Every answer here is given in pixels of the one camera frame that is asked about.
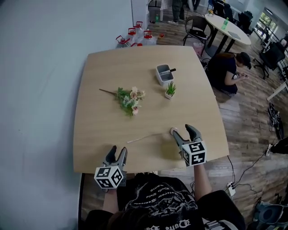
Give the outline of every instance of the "round white table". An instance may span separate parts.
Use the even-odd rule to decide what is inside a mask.
[[[223,37],[218,49],[216,50],[216,52],[213,55],[211,55],[211,54],[209,54],[209,52],[207,52],[209,54],[209,56],[214,56],[214,55],[220,53],[223,46],[225,45],[225,42],[227,41],[228,37],[231,38],[231,41],[230,41],[229,45],[227,46],[225,52],[229,52],[230,48],[232,47],[232,45],[234,44],[235,41],[242,43],[244,45],[251,45],[251,41],[250,41],[249,37],[238,26],[236,26],[232,22],[228,22],[227,27],[224,30],[222,30],[222,26],[223,26],[223,23],[225,21],[224,18],[221,18],[217,15],[210,16],[208,14],[205,15],[205,18],[206,18],[207,22],[210,23],[214,27],[214,31],[213,31],[212,37],[208,43],[207,48],[210,48],[212,46],[213,40],[215,39],[218,31],[220,31],[224,34],[224,37]],[[233,37],[229,32],[237,34],[239,36],[239,38]]]

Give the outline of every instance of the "white table leg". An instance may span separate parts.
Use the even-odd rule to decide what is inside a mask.
[[[160,21],[163,21],[163,10],[160,10]]]
[[[268,101],[270,101],[273,97],[275,97],[278,93],[280,93],[283,89],[287,89],[288,87],[286,85],[286,82],[284,82],[283,84],[281,84],[275,91],[274,94],[272,94],[270,97],[267,98]]]

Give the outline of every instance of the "black cap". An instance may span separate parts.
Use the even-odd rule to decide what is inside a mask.
[[[243,60],[243,64],[246,65],[249,69],[251,69],[251,59],[250,59],[249,55],[246,54],[245,52],[241,52],[240,56]]]

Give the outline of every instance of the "white cube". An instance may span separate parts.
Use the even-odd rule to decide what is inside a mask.
[[[206,156],[207,151],[205,142],[194,142],[182,145],[182,157],[187,166],[205,163]]]
[[[116,189],[123,179],[118,166],[96,168],[94,179],[102,189]]]

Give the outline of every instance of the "person's arm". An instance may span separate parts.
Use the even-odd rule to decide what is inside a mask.
[[[194,195],[196,201],[198,201],[201,197],[212,192],[212,187],[203,164],[194,166],[194,179],[195,179]]]
[[[104,198],[104,204],[103,204],[103,211],[111,212],[111,213],[117,213],[119,211],[118,208],[118,201],[117,201],[117,190],[116,189],[110,189],[106,194]]]
[[[244,76],[240,76],[237,79],[232,79],[233,75],[234,75],[233,73],[227,71],[226,77],[225,77],[225,80],[224,80],[225,85],[234,85],[237,82],[242,81],[245,78]]]

